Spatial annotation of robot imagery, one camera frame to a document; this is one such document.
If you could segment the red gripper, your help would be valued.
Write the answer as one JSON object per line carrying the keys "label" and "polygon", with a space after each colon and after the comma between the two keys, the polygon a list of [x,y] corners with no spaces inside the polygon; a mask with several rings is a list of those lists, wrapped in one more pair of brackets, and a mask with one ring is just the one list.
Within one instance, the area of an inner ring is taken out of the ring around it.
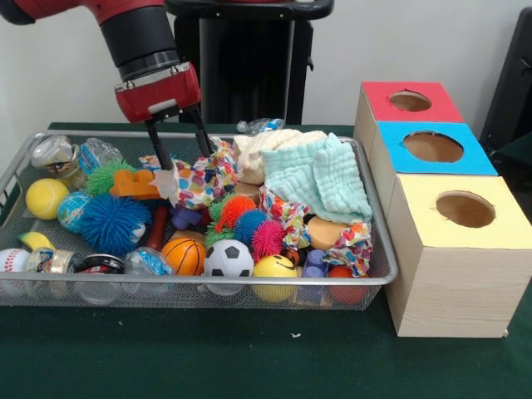
{"label": "red gripper", "polygon": [[203,157],[213,154],[200,109],[201,90],[195,67],[190,62],[170,66],[151,74],[122,82],[115,86],[117,103],[131,123],[145,122],[162,170],[172,170],[173,163],[160,141],[154,119],[158,114],[168,114],[169,109],[184,110],[191,107],[197,132],[196,140]]}

